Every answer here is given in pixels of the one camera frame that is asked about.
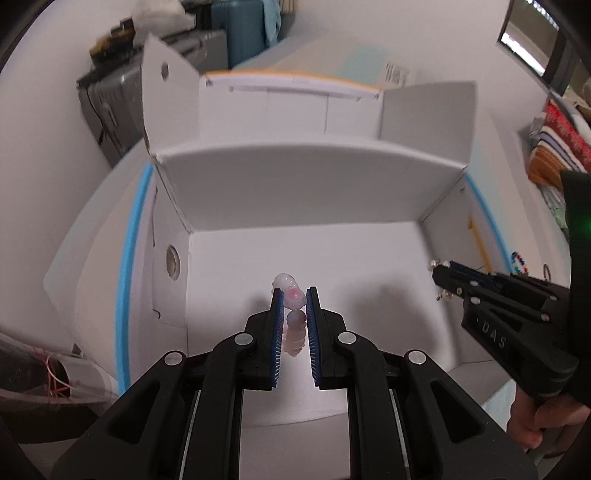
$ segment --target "screw head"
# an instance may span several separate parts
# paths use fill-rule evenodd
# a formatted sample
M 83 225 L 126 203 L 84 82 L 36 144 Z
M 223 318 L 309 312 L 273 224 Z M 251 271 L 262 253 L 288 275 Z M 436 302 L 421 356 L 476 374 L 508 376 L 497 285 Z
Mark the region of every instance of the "screw head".
M 437 298 L 435 300 L 439 301 L 441 299 L 443 300 L 450 300 L 453 298 L 453 293 L 447 290 L 442 290 L 441 293 L 437 296 Z
M 239 333 L 234 337 L 234 343 L 237 345 L 250 345 L 252 343 L 252 335 L 246 332 Z
M 429 272 L 432 272 L 433 270 L 435 270 L 435 267 L 438 266 L 440 264 L 439 260 L 430 260 L 429 264 L 427 265 L 427 270 L 429 270 Z
M 164 363 L 173 367 L 183 361 L 183 356 L 179 352 L 170 352 L 164 357 Z
M 345 345 L 351 345 L 357 340 L 355 334 L 351 332 L 341 332 L 337 338 L 340 343 L 344 343 Z
M 413 350 L 408 354 L 408 359 L 415 365 L 422 365 L 427 361 L 427 355 L 420 350 Z

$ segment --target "box flap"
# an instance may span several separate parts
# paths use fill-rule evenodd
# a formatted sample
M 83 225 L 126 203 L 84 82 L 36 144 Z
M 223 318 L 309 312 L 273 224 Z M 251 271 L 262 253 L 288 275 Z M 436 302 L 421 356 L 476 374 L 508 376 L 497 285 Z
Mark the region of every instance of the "box flap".
M 475 117 L 474 82 L 386 90 L 380 138 L 468 164 Z
M 142 103 L 150 154 L 199 136 L 199 72 L 153 35 L 144 46 Z
M 193 231 L 415 221 L 462 171 L 458 162 L 352 135 L 223 142 L 189 144 L 196 148 L 165 159 Z

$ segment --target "translucent bead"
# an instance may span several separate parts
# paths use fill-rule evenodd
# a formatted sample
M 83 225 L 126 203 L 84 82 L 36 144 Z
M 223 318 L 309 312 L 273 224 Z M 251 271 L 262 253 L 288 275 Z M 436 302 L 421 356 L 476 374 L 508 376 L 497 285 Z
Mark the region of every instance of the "translucent bead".
M 298 288 L 294 277 L 287 273 L 280 273 L 273 280 L 273 288 L 279 288 L 280 290 L 286 291 L 290 288 Z
M 289 310 L 300 310 L 306 305 L 306 295 L 299 288 L 290 288 L 283 293 L 283 306 Z
M 305 344 L 306 344 L 306 337 L 300 338 L 299 340 L 294 340 L 293 342 L 291 342 L 289 344 L 289 346 L 286 346 L 285 348 L 287 349 L 286 351 L 292 352 L 294 350 L 303 349 Z
M 287 353 L 287 355 L 297 356 L 298 353 L 300 353 L 303 349 L 304 349 L 303 347 L 302 348 L 295 348 L 293 350 L 285 350 L 285 352 Z
M 305 330 L 292 330 L 290 328 L 287 329 L 287 332 L 285 333 L 285 343 L 286 345 L 296 345 L 296 344 L 300 344 L 301 345 L 297 345 L 297 346 L 303 346 L 304 345 L 304 340 L 306 338 L 306 331 Z
M 287 326 L 293 330 L 306 328 L 306 314 L 303 310 L 293 310 L 287 314 Z

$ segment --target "plastic bag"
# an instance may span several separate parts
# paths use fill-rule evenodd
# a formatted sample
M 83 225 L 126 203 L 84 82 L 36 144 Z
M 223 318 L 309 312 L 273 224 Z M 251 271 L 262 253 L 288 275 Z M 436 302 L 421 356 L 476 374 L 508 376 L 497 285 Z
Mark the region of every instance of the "plastic bag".
M 116 391 L 116 382 L 88 359 L 35 348 L 0 333 L 0 411 L 48 403 L 113 403 Z
M 178 0 L 139 0 L 131 17 L 135 28 L 134 47 L 143 45 L 148 33 L 162 38 L 195 27 L 195 15 L 185 13 Z

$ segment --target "blue tape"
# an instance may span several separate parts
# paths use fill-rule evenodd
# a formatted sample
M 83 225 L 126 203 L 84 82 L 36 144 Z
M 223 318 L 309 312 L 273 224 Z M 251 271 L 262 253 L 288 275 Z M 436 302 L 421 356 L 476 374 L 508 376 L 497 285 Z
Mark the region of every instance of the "blue tape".
M 129 377 L 129 292 L 131 291 L 131 277 L 134 272 L 135 244 L 138 239 L 139 222 L 142 218 L 144 202 L 153 171 L 154 166 L 152 164 L 146 165 L 139 180 L 134 205 L 129 216 L 119 268 L 117 303 L 115 306 L 115 366 L 117 369 L 117 382 L 119 383 L 119 395 L 123 395 L 131 385 Z
M 488 220 L 488 224 L 490 225 L 490 227 L 492 229 L 492 233 L 495 236 L 496 244 L 499 247 L 499 249 L 501 250 L 501 255 L 502 255 L 503 261 L 505 263 L 505 268 L 508 272 L 512 272 L 513 267 L 512 267 L 511 255 L 509 254 L 509 250 L 507 248 L 507 245 L 505 244 L 505 240 L 503 239 L 503 236 L 501 235 L 501 231 L 499 230 L 499 227 L 497 226 L 497 224 L 495 222 L 495 218 L 493 217 L 491 210 L 488 208 L 488 205 L 486 204 L 486 200 L 484 199 L 482 192 L 478 189 L 478 187 L 476 186 L 476 182 L 474 182 L 474 179 L 470 176 L 469 173 L 466 173 L 466 180 L 468 182 L 468 185 L 470 186 L 470 188 L 474 192 L 474 195 L 476 196 L 476 199 L 478 200 L 480 208 L 484 212 L 484 214 L 486 216 L 486 220 Z

